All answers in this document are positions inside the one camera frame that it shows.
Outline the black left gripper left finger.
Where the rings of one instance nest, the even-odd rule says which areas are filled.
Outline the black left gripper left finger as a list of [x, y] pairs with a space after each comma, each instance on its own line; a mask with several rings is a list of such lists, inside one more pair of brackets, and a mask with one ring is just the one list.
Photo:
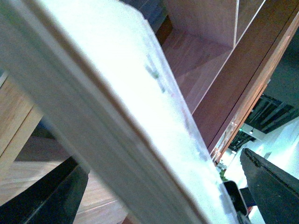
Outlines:
[[72, 224], [88, 183], [72, 157], [0, 207], [2, 224]]

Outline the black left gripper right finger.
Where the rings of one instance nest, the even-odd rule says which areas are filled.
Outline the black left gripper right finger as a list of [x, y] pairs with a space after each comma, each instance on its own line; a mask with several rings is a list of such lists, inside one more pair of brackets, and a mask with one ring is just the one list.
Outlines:
[[297, 224], [299, 180], [248, 148], [242, 150], [240, 162], [264, 222]]

